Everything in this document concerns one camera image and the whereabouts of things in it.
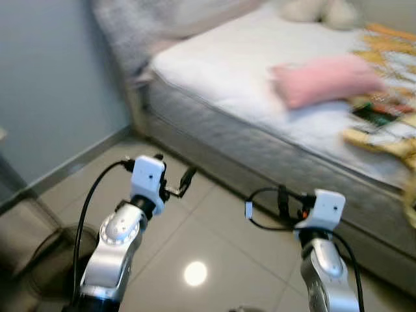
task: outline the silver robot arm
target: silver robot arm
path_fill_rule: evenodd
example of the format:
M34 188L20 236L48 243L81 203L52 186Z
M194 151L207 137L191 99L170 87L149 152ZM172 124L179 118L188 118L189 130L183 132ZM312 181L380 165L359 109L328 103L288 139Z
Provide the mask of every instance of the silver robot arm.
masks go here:
M359 312L345 262L331 237L313 229L332 231L341 220L345 197L326 190L316 190L315 196L309 216L295 230L302 244L300 272L309 294L309 308L311 312Z
M131 200L122 201L99 229L99 242L81 279L79 299L65 312L117 312L142 234L153 215L164 211L169 197L182 198L196 170L188 169L179 188L166 187L162 155L136 159L131 178Z

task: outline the bed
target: bed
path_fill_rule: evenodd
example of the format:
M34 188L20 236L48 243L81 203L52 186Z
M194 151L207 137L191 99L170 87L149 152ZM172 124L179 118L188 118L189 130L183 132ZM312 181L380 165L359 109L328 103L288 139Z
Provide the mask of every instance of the bed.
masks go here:
M154 78L129 89L129 105L139 133L239 194L276 183L344 194L338 232L360 265L416 296L416 231L402 213L407 168L343 142L355 122L344 101L289 111L268 74L275 64L346 53L357 36L283 21L265 3L155 55ZM262 204L278 213L271 200Z

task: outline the yellow fabric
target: yellow fabric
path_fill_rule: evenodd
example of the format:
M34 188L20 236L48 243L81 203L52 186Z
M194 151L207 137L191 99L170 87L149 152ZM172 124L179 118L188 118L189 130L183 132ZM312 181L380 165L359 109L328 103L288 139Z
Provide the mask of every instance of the yellow fabric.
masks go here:
M361 36L361 45L353 54L361 57L373 65L376 73L381 77L393 78L397 81L411 82L403 73L393 71L393 66L399 62L396 55L389 52L402 53L416 57L416 34L396 31L379 24L368 24L367 32ZM407 73L416 74L416 65L404 65L400 63L401 68L405 68ZM393 92L397 92L406 100L412 100L416 97L414 88L392 87Z
M391 29L377 23L367 24L367 29L370 31L375 31L377 33L386 34L388 36L395 36L409 41L416 41L416 34L404 31L397 31L395 29Z
M413 208L416 204L416 173L413 173L409 183L404 190L404 214L410 224L416 228L416 211Z
M348 102L353 109L360 109L370 101L370 96L354 96L348 98Z
M355 146L365 148L373 152L390 153L400 158L411 170L416 172L416 138L407 138L391 144L371 144L371 134L359 129L346 129L343 132L344 139Z

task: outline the wall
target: wall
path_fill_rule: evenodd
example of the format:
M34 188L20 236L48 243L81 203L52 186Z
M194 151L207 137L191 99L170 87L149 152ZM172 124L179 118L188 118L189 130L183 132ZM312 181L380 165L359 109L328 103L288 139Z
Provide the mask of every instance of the wall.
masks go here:
M0 152L32 183L126 127L82 0L0 1Z
M416 0L354 0L369 21L416 33Z

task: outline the white bed sheet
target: white bed sheet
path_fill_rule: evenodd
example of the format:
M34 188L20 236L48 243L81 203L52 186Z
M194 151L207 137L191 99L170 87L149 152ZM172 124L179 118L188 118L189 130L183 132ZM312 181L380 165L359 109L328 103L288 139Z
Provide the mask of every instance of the white bed sheet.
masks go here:
M319 23L285 21L278 7L267 3L160 53L152 68L167 83L225 113L328 161L402 188L409 172L399 160L343 141L342 130L356 123L344 101L287 110L270 81L271 66L345 54L357 35L358 31L334 31Z

